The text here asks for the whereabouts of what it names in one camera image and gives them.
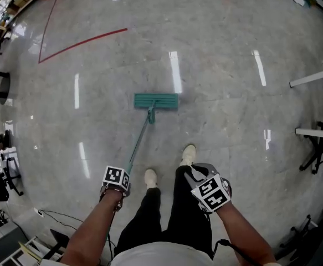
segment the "red floor line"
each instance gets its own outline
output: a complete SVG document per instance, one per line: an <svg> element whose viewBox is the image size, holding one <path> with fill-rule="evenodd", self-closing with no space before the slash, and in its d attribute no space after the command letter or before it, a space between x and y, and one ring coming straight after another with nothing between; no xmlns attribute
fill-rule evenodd
<svg viewBox="0 0 323 266"><path fill-rule="evenodd" d="M74 44L74 45L71 45L71 46L69 46L69 47L67 47L67 48L65 48L65 49L63 49L63 50L61 50L61 51L58 51L58 52L56 52L56 53L52 54L51 56L48 56L48 57L44 58L44 59L43 59L43 60L41 60L39 63L42 63L42 62L44 62L44 61L46 61L46 60L48 60L48 59L50 59L50 58L52 58L52 57L54 57L54 56L56 56L56 55L58 55L58 54L62 53L62 52L65 52L65 51L67 51L67 50L69 50L69 49L71 49L71 48L74 48L74 47L78 47L79 45L82 45L82 44L84 44L84 43L90 42L90 41L95 40L95 39L98 39L98 38L107 37L108 35L112 35L112 34L115 34L115 33L125 32L126 30L128 30L128 29L127 29L127 28L119 29L119 30L115 30L115 31L110 32L110 33L104 33L104 34L98 35L97 37L93 37L93 38L86 39L86 40L84 40L84 41L82 41L82 42L78 42L78 43L76 43L76 44Z"/></svg>
<svg viewBox="0 0 323 266"><path fill-rule="evenodd" d="M44 40L45 31L47 30L48 23L49 23L49 20L50 20L50 16L52 15L52 12L53 12L53 9L54 9L54 6L55 6L56 2L57 2L57 0L54 1L54 4L52 6L52 10L50 10L50 13L49 13L47 23L45 24L45 28L44 28L44 32L43 32L43 36L42 36L42 42L40 43L38 63L40 63L40 56L42 55L42 46L43 46L43 40Z"/></svg>

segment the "equipment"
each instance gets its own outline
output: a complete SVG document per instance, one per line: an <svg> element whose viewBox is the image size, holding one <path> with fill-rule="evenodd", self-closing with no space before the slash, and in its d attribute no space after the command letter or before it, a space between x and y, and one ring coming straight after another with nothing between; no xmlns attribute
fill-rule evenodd
<svg viewBox="0 0 323 266"><path fill-rule="evenodd" d="M134 158L137 154L140 142L143 138L145 129L149 124L155 123L155 109L177 109L178 95L177 94L134 94L134 108L148 108L148 114L144 121L144 125L139 134L138 140L134 145L132 155L127 164L127 169L107 166L102 181L100 192L100 201L102 200L106 190L114 189L123 193L126 197L129 194L130 183L129 176L133 168ZM122 201L117 206L116 211L122 207Z"/></svg>
<svg viewBox="0 0 323 266"><path fill-rule="evenodd" d="M192 195L197 198L205 213L213 213L230 201L232 195L230 183L225 178L221 178L213 165L194 163L192 167L200 172L204 178L196 180L192 170L186 172L184 176L192 188Z"/></svg>

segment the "polished marble floor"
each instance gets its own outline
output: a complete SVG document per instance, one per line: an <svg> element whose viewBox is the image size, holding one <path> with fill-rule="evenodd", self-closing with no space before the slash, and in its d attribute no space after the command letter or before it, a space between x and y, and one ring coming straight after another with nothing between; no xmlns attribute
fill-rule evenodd
<svg viewBox="0 0 323 266"><path fill-rule="evenodd" d="M153 167L167 226L182 149L197 146L233 187L233 202L276 247L289 228L323 207L323 174L299 172L310 143L296 127L323 121L323 80L289 81L323 70L323 13L292 0L38 0L3 45L0 70L11 73L0 132L10 128L25 195L0 207L30 235L68 235L33 207L84 219L98 202L106 165L124 166L145 111L133 94L179 93L177 111L158 111L132 171L131 196L116 215L117 242L145 193ZM56 218L75 227L72 219ZM213 216L213 240L226 237ZM236 265L218 248L219 265Z"/></svg>

